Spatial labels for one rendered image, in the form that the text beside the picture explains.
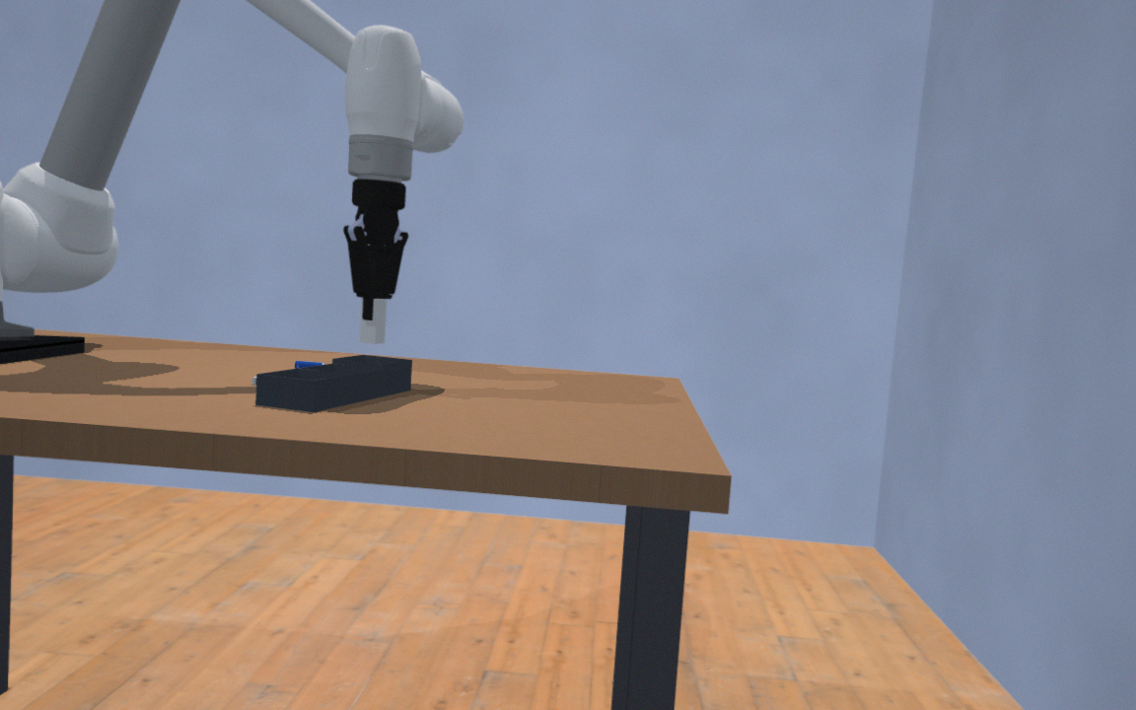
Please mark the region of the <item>dark grey rack of bins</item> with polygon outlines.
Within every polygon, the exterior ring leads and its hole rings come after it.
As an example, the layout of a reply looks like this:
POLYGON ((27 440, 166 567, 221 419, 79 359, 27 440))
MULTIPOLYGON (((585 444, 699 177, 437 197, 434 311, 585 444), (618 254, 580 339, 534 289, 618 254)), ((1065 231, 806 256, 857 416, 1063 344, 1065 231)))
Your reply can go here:
POLYGON ((319 367, 256 374, 254 406, 319 412, 411 391, 411 370, 414 360, 357 354, 319 367))

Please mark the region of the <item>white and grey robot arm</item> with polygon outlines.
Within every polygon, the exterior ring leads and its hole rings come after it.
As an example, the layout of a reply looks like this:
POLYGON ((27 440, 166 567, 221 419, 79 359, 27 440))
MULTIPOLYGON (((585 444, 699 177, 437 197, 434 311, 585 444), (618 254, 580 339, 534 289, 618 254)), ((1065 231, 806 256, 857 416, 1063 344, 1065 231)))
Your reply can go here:
MULTIPOLYGON (((247 1, 346 73, 348 174, 402 183, 414 150, 454 145, 462 108, 421 70, 414 35, 371 26, 353 36, 310 0, 247 1)), ((43 159, 6 187, 0 181, 0 301, 3 289, 67 292, 112 270, 118 239, 107 179, 178 5, 105 0, 43 159)))

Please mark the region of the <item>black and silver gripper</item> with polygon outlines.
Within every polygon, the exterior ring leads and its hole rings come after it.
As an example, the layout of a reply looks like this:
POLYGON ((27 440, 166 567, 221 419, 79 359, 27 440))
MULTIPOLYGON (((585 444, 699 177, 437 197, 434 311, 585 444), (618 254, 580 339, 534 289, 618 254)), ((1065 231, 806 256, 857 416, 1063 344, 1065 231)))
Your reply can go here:
POLYGON ((350 250, 353 293, 362 296, 360 342, 385 343, 387 300, 395 295, 407 242, 406 231, 398 229, 396 215, 406 207, 404 183, 353 179, 352 203, 359 206, 359 211, 353 225, 343 231, 350 250))

